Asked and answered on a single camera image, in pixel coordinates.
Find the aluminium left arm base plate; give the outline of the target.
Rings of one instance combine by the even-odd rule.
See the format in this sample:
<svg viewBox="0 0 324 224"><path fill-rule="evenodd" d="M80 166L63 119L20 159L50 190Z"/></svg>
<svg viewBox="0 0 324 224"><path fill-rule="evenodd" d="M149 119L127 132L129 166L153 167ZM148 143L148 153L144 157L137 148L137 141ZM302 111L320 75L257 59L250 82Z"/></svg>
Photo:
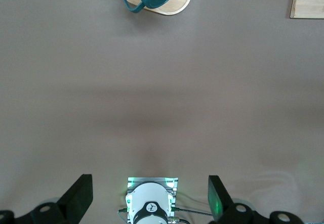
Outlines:
<svg viewBox="0 0 324 224"><path fill-rule="evenodd" d="M129 177L125 202L128 224L177 223L178 178Z"/></svg>

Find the wooden cutting board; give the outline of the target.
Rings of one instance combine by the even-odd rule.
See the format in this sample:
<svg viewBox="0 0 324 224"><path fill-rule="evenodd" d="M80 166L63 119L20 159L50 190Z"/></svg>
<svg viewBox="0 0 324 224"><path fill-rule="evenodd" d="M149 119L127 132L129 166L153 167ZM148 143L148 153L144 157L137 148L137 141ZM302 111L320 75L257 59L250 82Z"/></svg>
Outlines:
<svg viewBox="0 0 324 224"><path fill-rule="evenodd" d="M290 18L324 20L324 0L293 0Z"/></svg>

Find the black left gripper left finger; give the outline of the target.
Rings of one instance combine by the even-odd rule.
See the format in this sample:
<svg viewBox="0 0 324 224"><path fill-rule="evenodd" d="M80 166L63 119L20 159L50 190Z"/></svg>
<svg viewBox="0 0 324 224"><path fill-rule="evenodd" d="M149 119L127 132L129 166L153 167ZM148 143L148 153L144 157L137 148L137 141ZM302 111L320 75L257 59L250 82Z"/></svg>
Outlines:
<svg viewBox="0 0 324 224"><path fill-rule="evenodd" d="M57 202L43 203L20 217L0 210L0 224L79 224L92 202L93 178L83 174Z"/></svg>

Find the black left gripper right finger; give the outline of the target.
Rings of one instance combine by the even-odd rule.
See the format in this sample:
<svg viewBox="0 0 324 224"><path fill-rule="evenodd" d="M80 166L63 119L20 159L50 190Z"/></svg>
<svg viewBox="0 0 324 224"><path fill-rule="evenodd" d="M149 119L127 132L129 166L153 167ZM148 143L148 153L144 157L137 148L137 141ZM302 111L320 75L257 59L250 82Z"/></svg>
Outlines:
<svg viewBox="0 0 324 224"><path fill-rule="evenodd" d="M304 224L289 212L274 211L266 218L246 204L235 203L217 175L208 179L208 203L214 219L209 224Z"/></svg>

